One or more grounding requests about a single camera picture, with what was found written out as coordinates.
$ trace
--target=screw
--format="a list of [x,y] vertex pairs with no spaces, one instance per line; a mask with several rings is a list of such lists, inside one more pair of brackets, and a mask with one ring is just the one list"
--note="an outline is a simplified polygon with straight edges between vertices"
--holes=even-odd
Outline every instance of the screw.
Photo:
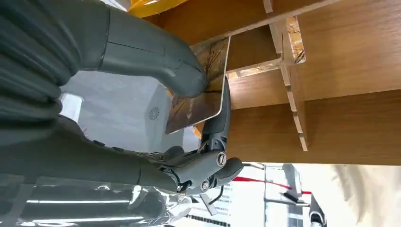
[[205,191],[207,191],[208,189],[209,189],[209,181],[208,181],[208,180],[205,180],[205,181],[203,181],[202,184],[200,185],[200,190],[201,190],[202,192],[205,192]]
[[226,154],[224,152],[220,152],[217,155],[217,159],[216,159],[216,163],[218,167],[223,167],[227,162],[227,157]]

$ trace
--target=wood grain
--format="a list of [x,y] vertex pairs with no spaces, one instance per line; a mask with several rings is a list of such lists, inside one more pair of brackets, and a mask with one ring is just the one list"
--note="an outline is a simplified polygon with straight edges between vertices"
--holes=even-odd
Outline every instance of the wood grain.
[[340,1],[298,22],[307,100],[401,89],[401,1]]
[[288,102],[280,70],[230,79],[228,82],[230,85],[232,109]]
[[269,26],[262,26],[231,37],[227,70],[277,59]]
[[302,155],[288,104],[233,110],[227,155],[243,161],[291,162]]
[[189,45],[236,35],[339,0],[189,0],[158,15],[156,25]]
[[401,90],[306,102],[308,152],[288,105],[232,111],[227,153],[243,161],[401,165]]

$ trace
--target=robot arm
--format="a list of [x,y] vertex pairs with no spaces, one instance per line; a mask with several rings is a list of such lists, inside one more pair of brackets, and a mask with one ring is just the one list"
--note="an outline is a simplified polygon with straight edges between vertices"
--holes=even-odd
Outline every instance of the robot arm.
[[3,0],[0,6],[0,174],[30,183],[50,177],[183,192],[206,178],[217,186],[242,168],[236,159],[224,165],[228,88],[228,106],[206,122],[205,149],[169,161],[88,141],[58,116],[59,86],[78,70],[151,76],[182,97],[197,96],[208,81],[186,43],[96,0]]

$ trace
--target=yellow object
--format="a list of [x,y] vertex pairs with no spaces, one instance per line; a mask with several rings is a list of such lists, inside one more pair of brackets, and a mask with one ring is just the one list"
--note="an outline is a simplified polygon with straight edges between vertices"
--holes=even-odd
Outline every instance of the yellow object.
[[187,0],[131,0],[128,12],[137,17],[148,17],[162,13]]

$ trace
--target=red stripe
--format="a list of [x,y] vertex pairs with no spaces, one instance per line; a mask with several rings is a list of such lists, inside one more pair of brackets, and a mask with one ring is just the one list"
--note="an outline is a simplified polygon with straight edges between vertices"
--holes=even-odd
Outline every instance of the red stripe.
[[[248,178],[248,177],[237,176],[236,178],[234,178],[233,181],[270,183],[270,184],[274,184],[274,185],[280,186],[280,187],[282,187],[282,188],[285,188],[285,189],[287,189],[287,190],[291,190],[291,187],[290,187],[290,186],[287,186],[287,185],[282,185],[282,184],[274,183],[274,182],[270,182],[270,181],[256,180],[256,179],[252,179],[252,178]],[[311,192],[308,192],[308,191],[302,191],[302,194],[308,194],[308,195],[310,195],[310,194],[312,194],[312,193],[311,193]]]

